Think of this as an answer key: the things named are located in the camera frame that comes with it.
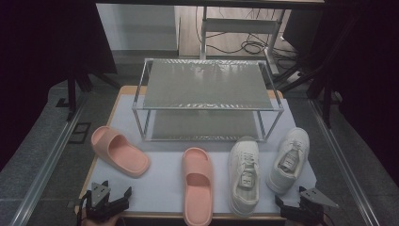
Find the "sandal strap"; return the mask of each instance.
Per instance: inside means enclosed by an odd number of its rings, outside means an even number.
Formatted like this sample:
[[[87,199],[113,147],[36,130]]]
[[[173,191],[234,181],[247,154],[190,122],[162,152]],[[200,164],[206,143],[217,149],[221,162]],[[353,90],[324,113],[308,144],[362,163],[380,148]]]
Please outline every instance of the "sandal strap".
[[[210,160],[187,158],[184,160],[184,169],[185,177],[188,176],[188,174],[196,173],[205,176],[212,182],[213,169]]]
[[[96,149],[107,149],[109,148],[109,145],[111,144],[112,140],[114,140],[115,137],[117,136],[122,136],[125,138],[121,133],[118,131],[109,128],[103,136],[99,139],[99,141],[94,145],[94,148]]]

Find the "metal frame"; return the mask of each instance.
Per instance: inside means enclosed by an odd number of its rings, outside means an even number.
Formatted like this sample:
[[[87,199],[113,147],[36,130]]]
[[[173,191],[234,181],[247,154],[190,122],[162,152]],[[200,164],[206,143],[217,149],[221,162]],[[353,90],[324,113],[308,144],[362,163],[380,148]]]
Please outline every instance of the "metal frame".
[[[260,132],[262,133],[262,136],[260,136],[259,139],[257,139],[257,141],[267,142],[267,140],[269,139],[271,133],[273,132],[277,122],[279,121],[279,118],[280,118],[282,112],[284,111],[284,107],[283,107],[283,105],[281,103],[281,100],[279,99],[279,94],[277,93],[276,88],[275,88],[275,86],[273,84],[273,80],[272,80],[272,78],[270,76],[271,70],[270,70],[270,67],[269,67],[268,63],[265,60],[257,60],[257,65],[260,67],[263,79],[264,79],[265,76],[267,76],[267,79],[270,81],[270,85],[271,85],[272,90],[273,90],[273,92],[274,92],[274,94],[276,96],[276,101],[277,101],[277,104],[279,106],[270,108],[268,110],[267,109],[263,109],[263,110],[246,109],[246,111],[256,112],[256,114],[258,116],[258,122],[259,122],[259,125],[260,125],[259,129],[260,129]],[[159,107],[159,108],[156,108],[156,109],[155,108],[153,108],[153,109],[141,108],[141,106],[139,106],[137,104],[138,103],[138,95],[140,93],[140,89],[141,89],[141,86],[142,86],[143,78],[144,78],[145,74],[150,76],[150,67],[151,66],[152,66],[152,58],[146,58],[145,59],[145,63],[144,63],[144,67],[143,67],[143,71],[142,71],[142,74],[141,74],[141,78],[140,78],[140,81],[139,81],[139,85],[138,85],[137,90],[136,90],[136,96],[134,98],[134,102],[133,102],[133,105],[132,105],[132,110],[133,110],[133,113],[135,115],[136,125],[138,127],[138,131],[139,131],[139,133],[141,135],[142,140],[145,140],[145,141],[179,141],[179,140],[182,140],[181,137],[179,137],[179,138],[169,138],[169,139],[159,139],[159,138],[151,138],[151,137],[148,136],[147,132],[149,131],[150,116],[151,116],[152,111],[153,110],[170,110],[170,109],[164,109],[162,107]],[[146,116],[146,118],[143,121],[140,120],[140,117],[138,116],[138,111],[147,111],[147,116]],[[274,119],[274,121],[273,121],[272,125],[270,126],[269,130],[267,131],[267,133],[265,132],[265,128],[264,128],[264,125],[263,125],[263,119],[261,117],[261,112],[276,112],[277,113],[277,116]],[[202,140],[236,141],[238,138],[239,137],[229,137],[229,138],[217,137],[217,138],[209,139],[208,137],[207,138],[196,137],[195,140],[197,140],[197,141],[202,141]]]
[[[355,8],[359,2],[356,0],[334,3],[326,3],[322,1],[300,2],[296,0],[96,0],[96,3],[156,6],[341,10]]]
[[[285,9],[282,10],[281,15],[276,21],[266,20],[242,20],[242,19],[219,19],[207,18],[207,7],[203,8],[202,27],[201,27],[201,44],[199,49],[199,59],[206,59],[206,33],[207,32],[230,32],[230,33],[254,33],[254,34],[271,34],[271,40],[264,54],[271,73],[273,75],[279,74],[276,62],[273,58],[273,49],[276,39],[279,35],[279,29],[282,24]]]

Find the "cable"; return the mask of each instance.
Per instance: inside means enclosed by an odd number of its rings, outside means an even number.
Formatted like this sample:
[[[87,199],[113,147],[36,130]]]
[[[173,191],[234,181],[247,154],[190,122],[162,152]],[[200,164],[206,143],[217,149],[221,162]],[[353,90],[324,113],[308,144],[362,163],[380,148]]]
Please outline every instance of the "cable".
[[[259,8],[256,17],[254,18],[255,9],[253,8],[253,9],[247,14],[246,18],[250,15],[250,13],[252,13],[252,19],[255,19],[255,20],[258,19],[258,18],[259,18],[259,15],[260,15],[260,13],[261,13],[261,10],[262,10],[262,9]],[[274,17],[275,12],[276,12],[276,10],[273,9],[272,19],[273,19],[273,17]],[[222,17],[224,18],[224,15],[221,13],[221,8],[219,8],[219,13],[220,13],[220,15],[222,15]],[[199,40],[199,43],[202,43],[202,40],[201,40],[201,38],[200,38],[199,31],[198,31],[198,7],[196,7],[196,33],[197,33],[197,38],[198,38],[198,40]],[[226,33],[227,33],[227,32],[221,32],[221,33],[218,33],[218,34],[215,34],[215,35],[207,36],[206,38],[208,39],[208,38],[220,36],[220,35],[223,35],[223,34],[226,34]],[[270,36],[270,35],[267,35],[267,41],[263,41],[263,40],[261,40],[259,37],[255,36],[255,35],[253,35],[253,34],[251,34],[251,33],[248,33],[247,39],[241,43],[241,48],[239,48],[239,49],[237,49],[237,50],[233,50],[233,51],[221,50],[221,49],[219,49],[219,48],[217,48],[217,47],[215,47],[215,46],[213,46],[213,45],[206,45],[206,46],[207,46],[207,47],[210,47],[210,48],[213,48],[213,49],[216,49],[217,51],[219,51],[219,52],[221,52],[221,53],[225,53],[225,54],[234,54],[234,53],[238,53],[238,52],[244,50],[244,51],[246,51],[248,54],[251,54],[251,55],[258,55],[259,53],[263,52],[264,49],[268,46],[269,36]],[[255,38],[255,39],[257,39],[258,41],[250,40],[250,38],[252,38],[252,37]],[[295,52],[295,51],[288,51],[288,50],[282,50],[282,49],[274,48],[274,49],[273,49],[273,55],[274,55],[274,57],[278,58],[278,65],[279,65],[280,67],[281,67],[281,65],[279,64],[279,61],[280,61],[280,60],[292,60],[292,61],[297,60],[297,56],[286,56],[286,55],[282,55],[282,54],[276,52],[275,50],[282,51],[282,52],[287,52],[287,53],[296,53],[296,52]]]

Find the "shoelace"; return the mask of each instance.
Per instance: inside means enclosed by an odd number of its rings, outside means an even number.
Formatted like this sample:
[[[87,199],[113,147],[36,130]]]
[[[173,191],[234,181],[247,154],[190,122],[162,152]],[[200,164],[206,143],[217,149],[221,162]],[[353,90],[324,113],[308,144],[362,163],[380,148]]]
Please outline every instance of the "shoelace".
[[[244,158],[244,163],[246,165],[250,166],[255,163],[255,160],[253,158],[253,153],[242,153],[241,157]]]
[[[296,151],[299,151],[299,152],[303,153],[303,151],[302,151],[302,142],[301,141],[294,139],[294,140],[290,141],[290,144],[293,145],[293,148],[292,148],[293,150],[296,150]]]

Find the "gray floor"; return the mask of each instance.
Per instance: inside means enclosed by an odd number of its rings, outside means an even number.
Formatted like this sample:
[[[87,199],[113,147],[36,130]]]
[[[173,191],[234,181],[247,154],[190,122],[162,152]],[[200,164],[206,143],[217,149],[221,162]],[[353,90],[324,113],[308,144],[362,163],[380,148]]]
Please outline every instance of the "gray floor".
[[[136,85],[142,70],[142,59],[116,57],[119,74],[110,75],[123,85]],[[106,124],[118,91],[97,77],[91,76],[94,89],[88,94],[78,123],[90,123],[88,134]],[[317,178],[317,187],[340,209],[327,208],[335,225],[365,225],[350,188],[342,177],[336,159],[327,145],[311,103],[306,98],[308,84],[284,93],[293,112],[296,125],[308,131],[311,138],[311,166]],[[37,176],[48,153],[60,134],[68,108],[55,107],[59,98],[67,96],[66,83],[54,86],[49,92],[49,102],[21,147],[0,173],[0,225],[7,225],[25,198],[31,183]],[[343,154],[356,176],[362,190],[376,214],[380,225],[398,225],[399,189],[375,158],[373,152],[347,123],[337,105],[331,108],[331,132],[337,139]],[[72,135],[70,140],[79,140]],[[89,139],[82,144],[69,143],[43,190],[28,225],[73,225],[73,207],[85,182],[90,163],[94,157]]]

